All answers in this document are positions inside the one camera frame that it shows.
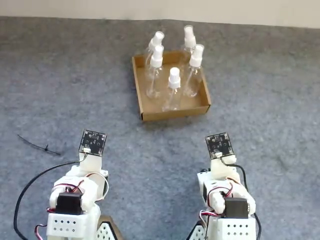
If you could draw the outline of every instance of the cardboard tray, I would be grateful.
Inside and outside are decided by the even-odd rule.
[[[168,84],[170,68],[177,66],[181,54],[182,53],[180,51],[170,51],[163,53],[162,66],[164,71],[164,79],[161,82],[163,83],[164,88]],[[206,78],[203,72],[201,73],[202,81],[197,96],[183,96],[181,99],[180,110],[162,112],[159,103],[149,99],[146,95],[144,56],[136,55],[132,57],[132,64],[140,114],[141,119],[143,121],[157,121],[171,118],[201,115],[205,114],[209,110],[211,106],[211,100],[207,88]]]

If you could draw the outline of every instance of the robotic arm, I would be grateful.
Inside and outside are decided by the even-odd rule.
[[[228,133],[208,136],[206,143],[210,169],[197,174],[206,209],[187,240],[256,240],[256,201],[241,184]]]
[[[108,171],[102,170],[106,137],[104,133],[85,130],[79,165],[72,166],[54,183],[47,209],[48,240],[97,240],[106,236],[117,239],[111,230],[97,233],[101,211],[96,201],[103,200],[109,190]]]

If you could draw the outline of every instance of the circuit board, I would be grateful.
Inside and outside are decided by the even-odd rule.
[[[211,159],[223,158],[235,154],[227,132],[206,136],[205,141]]]
[[[84,130],[79,146],[79,153],[85,153],[84,149],[90,149],[91,155],[102,156],[107,134],[97,131]]]

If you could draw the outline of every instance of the plastic bottle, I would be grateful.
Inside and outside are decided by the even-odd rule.
[[[162,45],[162,40],[164,39],[165,34],[162,31],[157,31],[153,38],[150,40],[148,47],[144,51],[144,67],[148,68],[151,60],[151,56],[155,51],[156,46]]]
[[[181,104],[181,79],[180,70],[177,67],[172,67],[170,69],[170,76],[168,80],[168,87],[164,95],[164,104],[162,106],[162,111],[175,111],[180,109]]]
[[[183,75],[186,65],[189,64],[191,55],[196,47],[196,37],[194,35],[194,27],[187,25],[184,27],[184,45],[182,47],[182,55],[179,60],[180,74]]]
[[[204,49],[205,47],[201,44],[197,44],[195,46],[189,64],[184,71],[183,80],[185,82],[183,88],[183,95],[188,96],[190,98],[195,97],[200,89],[202,81],[201,63]]]
[[[150,59],[150,65],[146,70],[147,89],[146,95],[151,99],[157,99],[161,93],[161,78],[163,74],[162,61],[163,61],[164,46],[156,46]]]

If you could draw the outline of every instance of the white spray nozzle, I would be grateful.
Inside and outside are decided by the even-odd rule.
[[[195,45],[194,51],[191,55],[190,62],[189,62],[191,67],[198,68],[201,66],[204,49],[205,47],[201,44]]]
[[[160,46],[162,44],[162,40],[164,39],[165,34],[162,31],[157,31],[153,38],[150,40],[149,48],[152,51],[155,51],[156,46]]]
[[[177,89],[177,88],[180,88],[180,85],[181,85],[180,70],[177,67],[172,67],[170,69],[169,87],[171,89]]]
[[[187,25],[184,27],[184,46],[194,48],[196,45],[196,37],[194,35],[194,27]]]
[[[160,68],[162,66],[163,53],[164,53],[164,46],[162,46],[162,45],[155,46],[154,52],[153,52],[151,60],[150,60],[150,65],[152,67]]]

